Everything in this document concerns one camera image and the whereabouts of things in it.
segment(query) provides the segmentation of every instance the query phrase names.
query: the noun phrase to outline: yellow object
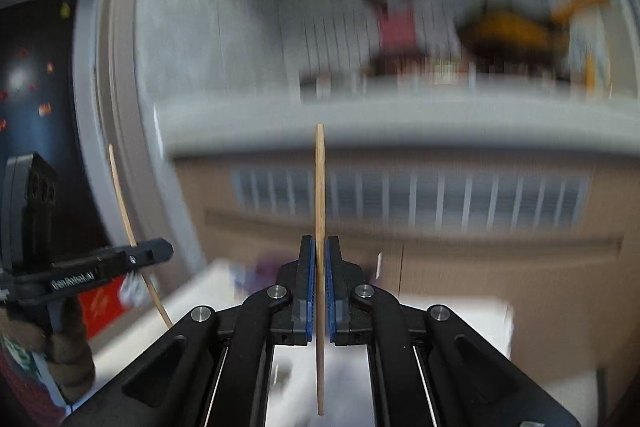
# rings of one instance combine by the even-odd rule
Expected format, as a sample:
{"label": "yellow object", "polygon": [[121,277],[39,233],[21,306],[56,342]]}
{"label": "yellow object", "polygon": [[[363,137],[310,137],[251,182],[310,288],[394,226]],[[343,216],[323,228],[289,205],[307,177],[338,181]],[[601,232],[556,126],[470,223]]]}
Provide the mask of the yellow object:
{"label": "yellow object", "polygon": [[71,8],[66,2],[63,2],[60,7],[60,17],[63,19],[69,19],[69,17],[71,17]]}
{"label": "yellow object", "polygon": [[530,50],[551,50],[555,40],[545,26],[506,10],[485,13],[465,33],[469,43],[508,42]]}
{"label": "yellow object", "polygon": [[588,92],[593,92],[596,87],[596,67],[591,53],[587,53],[584,59],[584,87]]}
{"label": "yellow object", "polygon": [[550,20],[554,24],[567,26],[571,17],[580,10],[602,4],[609,0],[567,0],[561,1],[551,10]]}

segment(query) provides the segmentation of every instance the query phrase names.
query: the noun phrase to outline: white shelf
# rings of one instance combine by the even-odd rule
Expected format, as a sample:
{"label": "white shelf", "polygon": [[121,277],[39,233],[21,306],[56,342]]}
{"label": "white shelf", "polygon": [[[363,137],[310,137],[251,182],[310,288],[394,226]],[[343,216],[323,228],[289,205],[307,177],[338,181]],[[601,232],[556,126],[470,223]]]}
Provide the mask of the white shelf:
{"label": "white shelf", "polygon": [[157,107],[168,156],[328,147],[483,146],[640,155],[640,107],[528,89],[446,86],[302,103],[290,96],[186,96]]}

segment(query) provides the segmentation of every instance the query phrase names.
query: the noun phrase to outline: metal screw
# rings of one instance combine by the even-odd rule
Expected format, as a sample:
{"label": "metal screw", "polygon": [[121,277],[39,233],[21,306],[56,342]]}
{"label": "metal screw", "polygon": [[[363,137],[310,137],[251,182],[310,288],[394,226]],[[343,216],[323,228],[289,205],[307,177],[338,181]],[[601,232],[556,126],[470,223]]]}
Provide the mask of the metal screw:
{"label": "metal screw", "polygon": [[284,286],[280,286],[279,284],[274,284],[267,290],[267,295],[272,299],[282,299],[286,294],[287,289]]}
{"label": "metal screw", "polygon": [[211,309],[206,306],[198,306],[191,310],[191,318],[196,322],[204,322],[211,316]]}
{"label": "metal screw", "polygon": [[451,316],[451,312],[449,308],[442,305],[437,305],[431,308],[431,317],[436,319],[438,322],[446,321]]}
{"label": "metal screw", "polygon": [[368,284],[359,284],[356,286],[355,292],[358,297],[368,299],[373,295],[373,286],[370,286]]}

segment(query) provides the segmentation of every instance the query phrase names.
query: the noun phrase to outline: wooden stick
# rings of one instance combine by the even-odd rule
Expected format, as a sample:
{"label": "wooden stick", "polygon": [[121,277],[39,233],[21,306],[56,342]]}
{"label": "wooden stick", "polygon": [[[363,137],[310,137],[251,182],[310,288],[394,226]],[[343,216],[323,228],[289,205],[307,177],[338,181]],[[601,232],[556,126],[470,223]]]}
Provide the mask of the wooden stick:
{"label": "wooden stick", "polygon": [[324,293],[324,125],[316,125],[316,386],[318,414],[324,415],[324,330],[326,295]]}
{"label": "wooden stick", "polygon": [[[120,217],[122,218],[122,223],[124,224],[124,229],[127,231],[127,238],[129,238],[129,244],[132,247],[137,246],[136,238],[133,236],[133,229],[131,228],[131,222],[129,220],[129,214],[127,214],[127,207],[124,205],[124,198],[122,197],[122,187],[120,187],[120,177],[118,176],[118,168],[116,167],[116,156],[113,152],[113,145],[109,144],[109,162],[111,163],[111,176],[113,177],[113,187],[116,189],[116,199],[118,200],[118,208],[120,210]],[[164,306],[162,305],[162,301],[160,300],[160,296],[156,291],[156,287],[154,286],[153,281],[142,271],[142,279],[145,281],[146,289],[149,290],[149,295],[151,295],[151,300],[156,305],[156,309],[158,313],[164,320],[167,328],[171,328],[174,324],[171,322],[169,315],[167,314]]]}

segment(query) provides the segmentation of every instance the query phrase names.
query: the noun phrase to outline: orange object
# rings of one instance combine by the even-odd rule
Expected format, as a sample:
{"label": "orange object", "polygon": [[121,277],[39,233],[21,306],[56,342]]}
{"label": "orange object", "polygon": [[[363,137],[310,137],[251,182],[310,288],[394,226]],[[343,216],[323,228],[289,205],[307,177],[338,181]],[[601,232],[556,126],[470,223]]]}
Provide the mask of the orange object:
{"label": "orange object", "polygon": [[47,116],[48,114],[51,114],[51,104],[49,102],[41,103],[38,106],[38,114],[40,116]]}
{"label": "orange object", "polygon": [[100,333],[126,311],[118,299],[118,291],[122,281],[124,281],[124,275],[117,277],[105,286],[89,290],[78,296],[88,339]]}
{"label": "orange object", "polygon": [[609,0],[566,0],[559,2],[551,10],[551,22],[558,25],[567,26],[571,17],[580,10],[585,8],[596,6],[597,4],[603,4]]}

